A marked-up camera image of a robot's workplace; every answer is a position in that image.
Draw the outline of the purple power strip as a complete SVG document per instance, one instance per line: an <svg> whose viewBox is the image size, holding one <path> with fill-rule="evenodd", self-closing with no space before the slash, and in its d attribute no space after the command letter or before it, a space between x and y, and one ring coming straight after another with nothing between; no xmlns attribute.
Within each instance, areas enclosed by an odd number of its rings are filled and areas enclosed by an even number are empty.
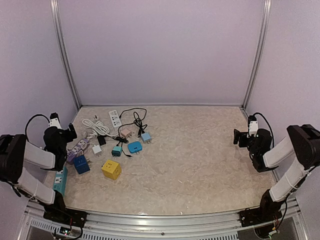
<svg viewBox="0 0 320 240"><path fill-rule="evenodd" d="M73 148L67 150L66 162L70 165L74 164L74 159L84 154L84 151L89 147L89 140L82 138Z"/></svg>

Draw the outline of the white USB charger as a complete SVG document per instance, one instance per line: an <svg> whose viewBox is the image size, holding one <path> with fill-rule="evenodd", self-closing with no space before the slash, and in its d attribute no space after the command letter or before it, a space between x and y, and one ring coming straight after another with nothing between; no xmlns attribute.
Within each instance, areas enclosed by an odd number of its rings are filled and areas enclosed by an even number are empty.
<svg viewBox="0 0 320 240"><path fill-rule="evenodd" d="M100 145L94 145L92 147L92 152L93 152L95 157L100 157L102 155L102 153L103 153Z"/></svg>

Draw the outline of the dark blue cube socket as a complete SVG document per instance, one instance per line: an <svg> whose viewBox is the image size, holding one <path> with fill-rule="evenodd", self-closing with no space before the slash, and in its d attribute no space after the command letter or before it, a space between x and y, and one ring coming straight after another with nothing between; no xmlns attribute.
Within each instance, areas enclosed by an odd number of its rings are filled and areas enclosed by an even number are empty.
<svg viewBox="0 0 320 240"><path fill-rule="evenodd" d="M75 157L73 159L73 165L79 175L89 172L91 170L88 161L84 155Z"/></svg>

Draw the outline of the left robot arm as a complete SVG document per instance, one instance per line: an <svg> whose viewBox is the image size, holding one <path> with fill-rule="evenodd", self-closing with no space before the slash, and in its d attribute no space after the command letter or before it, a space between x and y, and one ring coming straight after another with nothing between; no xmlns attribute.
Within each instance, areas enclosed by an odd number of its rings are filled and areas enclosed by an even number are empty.
<svg viewBox="0 0 320 240"><path fill-rule="evenodd" d="M0 180L9 184L18 197L25 195L38 201L47 213L63 223L73 219L63 195L28 172L26 164L44 171L62 171L68 159L67 145L77 138L77 133L72 123L63 129L56 112L46 120L48 128L43 134L44 148L31 143L26 133L1 135Z"/></svg>

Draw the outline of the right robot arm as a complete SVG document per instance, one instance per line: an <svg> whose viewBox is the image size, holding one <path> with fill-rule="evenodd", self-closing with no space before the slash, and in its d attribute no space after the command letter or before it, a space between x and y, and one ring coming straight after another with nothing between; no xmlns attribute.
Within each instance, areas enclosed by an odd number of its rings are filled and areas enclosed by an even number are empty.
<svg viewBox="0 0 320 240"><path fill-rule="evenodd" d="M310 124L290 125L286 136L275 144L271 127L260 128L257 113L247 119L247 131L233 131L233 144L246 148L253 167L259 173L275 170L293 156L293 162L274 186L262 195L259 207L239 213L244 227L283 218L281 206L300 188L307 176L320 165L320 132Z"/></svg>

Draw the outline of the teal power strip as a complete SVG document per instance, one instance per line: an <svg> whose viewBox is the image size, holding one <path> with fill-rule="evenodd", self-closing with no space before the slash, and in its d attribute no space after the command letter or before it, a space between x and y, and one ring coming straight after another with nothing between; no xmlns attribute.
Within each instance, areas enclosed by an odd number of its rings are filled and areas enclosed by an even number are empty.
<svg viewBox="0 0 320 240"><path fill-rule="evenodd" d="M68 169L64 166L61 171L57 171L55 173L54 183L52 186L52 189L61 193L63 197L65 196L67 176Z"/></svg>

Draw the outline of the white power strip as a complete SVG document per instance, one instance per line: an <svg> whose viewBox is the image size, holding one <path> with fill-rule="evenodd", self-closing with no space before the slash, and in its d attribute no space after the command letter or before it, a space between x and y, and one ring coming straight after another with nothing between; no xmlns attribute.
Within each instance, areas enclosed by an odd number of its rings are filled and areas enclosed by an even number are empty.
<svg viewBox="0 0 320 240"><path fill-rule="evenodd" d="M111 110L108 112L112 126L116 129L122 125L121 119L118 115L117 110Z"/></svg>

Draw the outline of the teal USB charger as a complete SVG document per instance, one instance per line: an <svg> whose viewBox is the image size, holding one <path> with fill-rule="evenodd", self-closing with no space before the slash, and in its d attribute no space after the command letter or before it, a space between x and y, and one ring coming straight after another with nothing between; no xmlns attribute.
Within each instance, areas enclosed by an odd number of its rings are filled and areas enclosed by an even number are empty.
<svg viewBox="0 0 320 240"><path fill-rule="evenodd" d="M123 152L122 147L116 145L116 146L113 147L113 149L112 149L112 151L111 151L111 155L112 155L113 157L120 157L121 154L122 154L122 152Z"/></svg>

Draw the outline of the pink charger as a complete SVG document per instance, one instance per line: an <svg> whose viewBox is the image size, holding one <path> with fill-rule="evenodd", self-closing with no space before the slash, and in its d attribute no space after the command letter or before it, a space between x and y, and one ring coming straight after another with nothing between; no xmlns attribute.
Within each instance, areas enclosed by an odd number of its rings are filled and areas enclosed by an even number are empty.
<svg viewBox="0 0 320 240"><path fill-rule="evenodd" d="M121 129L119 133L120 136L125 139L128 139L133 135L133 132L128 128Z"/></svg>

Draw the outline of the yellow cube socket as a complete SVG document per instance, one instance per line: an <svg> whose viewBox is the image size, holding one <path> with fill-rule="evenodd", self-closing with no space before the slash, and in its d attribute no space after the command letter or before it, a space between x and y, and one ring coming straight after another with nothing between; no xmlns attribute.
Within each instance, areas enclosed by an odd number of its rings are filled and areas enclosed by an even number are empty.
<svg viewBox="0 0 320 240"><path fill-rule="evenodd" d="M105 177L112 179L112 180L117 180L119 175L122 172L122 168L120 164L116 161L108 159L104 165L101 167L102 173Z"/></svg>

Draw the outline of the blue rounded charger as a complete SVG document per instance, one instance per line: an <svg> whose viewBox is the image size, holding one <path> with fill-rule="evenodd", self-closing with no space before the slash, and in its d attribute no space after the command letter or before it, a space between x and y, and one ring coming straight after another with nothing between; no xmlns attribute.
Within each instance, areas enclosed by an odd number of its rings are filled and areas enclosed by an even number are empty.
<svg viewBox="0 0 320 240"><path fill-rule="evenodd" d="M137 154L143 150L143 146L139 141L129 143L127 148L131 154Z"/></svg>

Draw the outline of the light blue charger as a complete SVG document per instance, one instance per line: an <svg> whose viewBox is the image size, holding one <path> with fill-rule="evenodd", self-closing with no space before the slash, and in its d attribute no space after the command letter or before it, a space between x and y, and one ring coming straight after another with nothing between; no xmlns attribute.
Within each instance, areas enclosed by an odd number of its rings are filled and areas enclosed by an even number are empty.
<svg viewBox="0 0 320 240"><path fill-rule="evenodd" d="M142 139L143 143L150 143L152 141L152 137L148 132L144 132L140 135L140 138Z"/></svg>

